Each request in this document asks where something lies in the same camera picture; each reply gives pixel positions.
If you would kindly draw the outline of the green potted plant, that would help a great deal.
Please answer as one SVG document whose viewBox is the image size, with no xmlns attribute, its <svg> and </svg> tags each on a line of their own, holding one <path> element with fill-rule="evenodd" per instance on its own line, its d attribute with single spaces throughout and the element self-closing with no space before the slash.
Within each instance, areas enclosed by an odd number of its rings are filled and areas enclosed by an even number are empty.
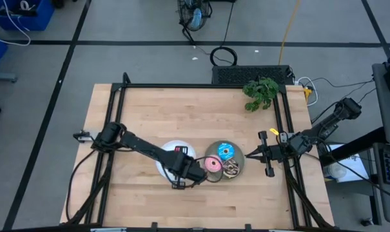
<svg viewBox="0 0 390 232">
<path fill-rule="evenodd" d="M 245 104 L 245 109 L 251 112 L 257 111 L 259 108 L 268 109 L 278 91 L 279 85 L 267 77 L 259 77 L 256 81 L 248 82 L 243 86 L 242 92 L 252 101 Z"/>
</svg>

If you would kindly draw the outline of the black floor fan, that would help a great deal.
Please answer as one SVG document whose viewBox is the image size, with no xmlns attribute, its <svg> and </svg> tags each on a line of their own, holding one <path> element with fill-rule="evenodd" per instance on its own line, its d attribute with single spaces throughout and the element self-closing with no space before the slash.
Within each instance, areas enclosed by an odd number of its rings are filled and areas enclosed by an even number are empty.
<svg viewBox="0 0 390 232">
<path fill-rule="evenodd" d="M 200 30 L 213 13 L 210 0 L 177 0 L 179 23 L 189 31 Z"/>
</svg>

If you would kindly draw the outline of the black perforated computer case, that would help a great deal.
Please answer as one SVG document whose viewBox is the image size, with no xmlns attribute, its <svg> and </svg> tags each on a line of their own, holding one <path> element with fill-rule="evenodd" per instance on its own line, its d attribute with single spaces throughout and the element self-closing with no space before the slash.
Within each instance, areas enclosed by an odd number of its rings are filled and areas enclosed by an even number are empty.
<svg viewBox="0 0 390 232">
<path fill-rule="evenodd" d="M 280 85 L 292 85 L 295 80 L 295 74 L 288 65 L 214 66 L 212 72 L 213 84 L 247 84 L 265 77 Z"/>
</svg>

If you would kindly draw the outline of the large chocolate frosted donut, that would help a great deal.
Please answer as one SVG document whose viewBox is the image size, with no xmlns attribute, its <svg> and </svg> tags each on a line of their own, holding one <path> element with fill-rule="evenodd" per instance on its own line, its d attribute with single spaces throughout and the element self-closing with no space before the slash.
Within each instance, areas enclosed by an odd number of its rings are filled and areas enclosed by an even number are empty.
<svg viewBox="0 0 390 232">
<path fill-rule="evenodd" d="M 240 173 L 239 164 L 234 159 L 228 159 L 223 162 L 223 174 L 231 179 Z"/>
</svg>

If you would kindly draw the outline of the black diagonal bar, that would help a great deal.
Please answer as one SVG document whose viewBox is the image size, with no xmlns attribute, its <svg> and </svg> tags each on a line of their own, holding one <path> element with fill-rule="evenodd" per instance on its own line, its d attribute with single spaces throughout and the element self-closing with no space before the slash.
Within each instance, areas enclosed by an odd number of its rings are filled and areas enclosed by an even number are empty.
<svg viewBox="0 0 390 232">
<path fill-rule="evenodd" d="M 375 143 L 386 143 L 385 130 L 383 127 L 377 128 L 337 149 L 329 154 L 320 157 L 321 166 L 328 166 L 332 163 L 344 160 L 350 156 L 368 150 Z"/>
</svg>

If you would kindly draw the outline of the black aluminium table frame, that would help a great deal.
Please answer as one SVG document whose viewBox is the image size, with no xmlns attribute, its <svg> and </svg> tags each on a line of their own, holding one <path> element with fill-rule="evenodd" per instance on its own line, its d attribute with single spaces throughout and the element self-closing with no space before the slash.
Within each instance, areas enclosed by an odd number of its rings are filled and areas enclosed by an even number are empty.
<svg viewBox="0 0 390 232">
<path fill-rule="evenodd" d="M 83 128 L 101 131 L 109 121 L 126 125 L 136 136 L 157 146 L 182 140 L 197 156 L 218 140 L 235 143 L 244 153 L 259 145 L 258 133 L 271 128 L 301 131 L 310 127 L 303 91 L 288 86 L 278 109 L 250 113 L 239 87 L 212 84 L 96 84 Z M 104 172 L 107 184 L 82 219 L 107 227 L 178 227 L 197 229 L 291 229 L 313 225 L 299 200 L 290 201 L 283 164 L 275 176 L 246 159 L 240 175 L 218 183 L 175 190 L 155 162 L 136 152 L 98 154 L 79 145 L 69 208 L 75 214 Z"/>
</svg>

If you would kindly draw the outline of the large blue frosted donut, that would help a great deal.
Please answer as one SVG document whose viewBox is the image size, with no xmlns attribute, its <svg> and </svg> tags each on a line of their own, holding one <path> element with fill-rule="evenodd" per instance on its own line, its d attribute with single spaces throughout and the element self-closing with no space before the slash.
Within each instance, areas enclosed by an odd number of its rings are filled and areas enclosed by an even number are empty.
<svg viewBox="0 0 390 232">
<path fill-rule="evenodd" d="M 221 143 L 217 148 L 217 155 L 221 160 L 229 160 L 234 156 L 234 147 L 230 143 Z"/>
</svg>

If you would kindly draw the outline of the white round plate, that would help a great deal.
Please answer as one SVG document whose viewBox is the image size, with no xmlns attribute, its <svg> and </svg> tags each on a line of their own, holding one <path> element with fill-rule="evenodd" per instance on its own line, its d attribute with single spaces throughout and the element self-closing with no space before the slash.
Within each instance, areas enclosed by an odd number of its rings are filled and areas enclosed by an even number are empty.
<svg viewBox="0 0 390 232">
<path fill-rule="evenodd" d="M 165 143 L 161 148 L 166 151 L 174 150 L 176 146 L 185 146 L 188 148 L 188 156 L 193 157 L 194 159 L 197 157 L 195 153 L 195 149 L 193 146 L 187 142 L 181 141 L 181 140 L 172 140 L 167 143 Z M 173 181 L 177 181 L 177 177 L 170 173 L 167 169 L 163 170 L 162 165 L 159 161 L 156 162 L 156 167 L 159 171 L 159 173 L 164 177 L 169 177 Z"/>
</svg>

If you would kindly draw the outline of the clear plastic cup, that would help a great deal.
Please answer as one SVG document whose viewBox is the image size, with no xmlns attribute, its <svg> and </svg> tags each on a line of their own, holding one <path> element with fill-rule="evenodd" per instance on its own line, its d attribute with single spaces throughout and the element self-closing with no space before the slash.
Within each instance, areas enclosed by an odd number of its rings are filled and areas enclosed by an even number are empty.
<svg viewBox="0 0 390 232">
<path fill-rule="evenodd" d="M 327 170 L 328 170 L 328 173 L 329 173 L 329 177 L 331 177 L 332 179 L 342 178 L 347 173 L 347 170 L 345 169 L 345 167 L 341 166 L 337 162 L 333 163 L 333 164 L 330 164 L 327 167 Z"/>
</svg>

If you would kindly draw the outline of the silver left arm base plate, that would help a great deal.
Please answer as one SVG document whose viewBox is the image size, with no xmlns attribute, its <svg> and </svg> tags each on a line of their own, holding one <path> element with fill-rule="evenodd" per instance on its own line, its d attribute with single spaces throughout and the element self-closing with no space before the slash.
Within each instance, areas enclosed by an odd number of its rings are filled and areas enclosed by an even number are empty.
<svg viewBox="0 0 390 232">
<path fill-rule="evenodd" d="M 97 137 L 97 135 L 98 135 L 98 132 L 96 132 L 96 131 L 81 130 L 78 133 L 74 133 L 73 138 L 80 143 L 89 142 L 89 141 L 93 142 L 95 140 L 95 138 Z"/>
</svg>

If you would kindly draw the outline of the white paper sheet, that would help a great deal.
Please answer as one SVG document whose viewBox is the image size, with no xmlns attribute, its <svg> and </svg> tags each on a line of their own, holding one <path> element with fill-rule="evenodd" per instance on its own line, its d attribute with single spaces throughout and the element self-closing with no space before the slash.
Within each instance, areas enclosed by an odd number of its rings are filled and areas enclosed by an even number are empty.
<svg viewBox="0 0 390 232">
<path fill-rule="evenodd" d="M 351 170 L 355 171 L 365 179 L 369 178 L 365 166 L 362 162 L 362 159 L 360 158 L 360 155 L 357 153 L 355 155 L 350 156 L 349 158 L 338 161 L 338 163 L 341 166 L 345 167 L 345 169 L 347 170 L 346 175 L 339 179 L 332 179 L 331 177 L 329 177 L 329 173 L 327 170 L 327 167 L 329 166 L 328 165 L 322 168 L 325 181 L 335 180 L 336 182 L 340 183 L 340 182 L 352 182 L 352 181 L 362 180 L 362 178 L 360 178 L 358 175 L 353 173 Z"/>
</svg>

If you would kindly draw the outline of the large pink frosted donut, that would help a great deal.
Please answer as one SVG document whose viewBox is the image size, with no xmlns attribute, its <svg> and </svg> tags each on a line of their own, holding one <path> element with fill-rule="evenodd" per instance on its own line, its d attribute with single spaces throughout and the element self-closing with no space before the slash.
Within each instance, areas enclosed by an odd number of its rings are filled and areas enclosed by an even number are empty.
<svg viewBox="0 0 390 232">
<path fill-rule="evenodd" d="M 209 155 L 204 160 L 204 166 L 207 171 L 216 173 L 222 169 L 222 161 L 219 156 Z"/>
</svg>

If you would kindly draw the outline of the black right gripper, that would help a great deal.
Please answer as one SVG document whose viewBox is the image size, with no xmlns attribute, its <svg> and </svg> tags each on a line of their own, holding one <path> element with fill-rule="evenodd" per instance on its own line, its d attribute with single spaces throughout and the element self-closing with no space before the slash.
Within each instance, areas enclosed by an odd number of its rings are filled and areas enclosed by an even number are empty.
<svg viewBox="0 0 390 232">
<path fill-rule="evenodd" d="M 288 161 L 289 159 L 292 158 L 292 153 L 288 151 L 287 147 L 289 144 L 289 138 L 292 137 L 292 133 L 287 133 L 287 132 L 281 132 L 278 136 L 280 143 L 277 145 L 282 145 L 285 147 L 285 151 L 288 153 L 288 158 L 284 159 L 284 161 Z M 247 159 L 260 159 L 262 163 L 266 164 L 265 168 L 265 173 L 268 177 L 274 177 L 275 176 L 275 171 L 271 165 L 271 161 L 273 160 L 272 157 L 272 152 L 271 152 L 271 147 L 274 145 L 268 146 L 267 144 L 267 133 L 266 131 L 260 131 L 258 133 L 258 137 L 261 140 L 261 147 L 257 147 L 255 150 L 252 152 L 248 153 L 245 155 Z"/>
</svg>

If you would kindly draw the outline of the grey-green round plate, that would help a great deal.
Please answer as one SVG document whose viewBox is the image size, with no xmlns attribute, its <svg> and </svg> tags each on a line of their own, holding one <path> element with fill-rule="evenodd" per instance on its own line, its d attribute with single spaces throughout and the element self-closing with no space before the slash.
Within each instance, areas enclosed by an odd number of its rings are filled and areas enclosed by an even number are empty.
<svg viewBox="0 0 390 232">
<path fill-rule="evenodd" d="M 242 150 L 235 143 L 227 141 L 227 140 L 219 140 L 217 142 L 214 142 L 206 149 L 205 158 L 209 155 L 218 156 L 217 155 L 217 148 L 218 148 L 218 145 L 221 143 L 230 143 L 234 147 L 235 152 L 234 152 L 234 156 L 232 159 L 234 159 L 239 164 L 240 173 L 236 176 L 236 177 L 238 177 L 242 173 L 242 170 L 244 169 L 245 157 L 244 157 Z M 206 168 L 204 166 L 205 158 L 202 160 L 202 165 L 203 165 L 203 168 L 206 170 Z M 229 179 L 223 174 L 223 162 L 225 160 L 221 160 L 221 161 L 222 161 L 222 169 L 220 171 L 218 171 L 216 173 L 212 173 L 212 172 L 209 172 L 206 170 L 208 175 L 209 175 L 209 178 L 212 182 L 220 182 L 222 180 L 231 180 L 231 179 L 236 178 L 236 177 L 234 177 L 234 178 Z"/>
</svg>

